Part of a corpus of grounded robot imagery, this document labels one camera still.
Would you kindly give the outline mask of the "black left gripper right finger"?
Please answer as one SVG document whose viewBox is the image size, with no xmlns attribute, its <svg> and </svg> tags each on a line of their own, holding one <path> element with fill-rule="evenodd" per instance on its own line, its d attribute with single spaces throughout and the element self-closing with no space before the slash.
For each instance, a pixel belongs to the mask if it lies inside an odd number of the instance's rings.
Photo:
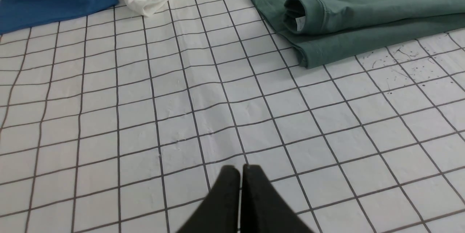
<svg viewBox="0 0 465 233">
<path fill-rule="evenodd" d="M 259 165 L 243 165 L 242 233 L 312 233 L 278 194 Z"/>
</svg>

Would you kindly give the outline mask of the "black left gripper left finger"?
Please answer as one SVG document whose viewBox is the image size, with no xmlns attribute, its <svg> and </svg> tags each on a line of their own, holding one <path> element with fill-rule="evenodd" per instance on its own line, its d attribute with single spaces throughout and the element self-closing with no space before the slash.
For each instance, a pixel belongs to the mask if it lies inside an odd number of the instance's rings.
<svg viewBox="0 0 465 233">
<path fill-rule="evenodd" d="M 225 165 L 179 233 L 235 233 L 238 229 L 240 173 Z"/>
</svg>

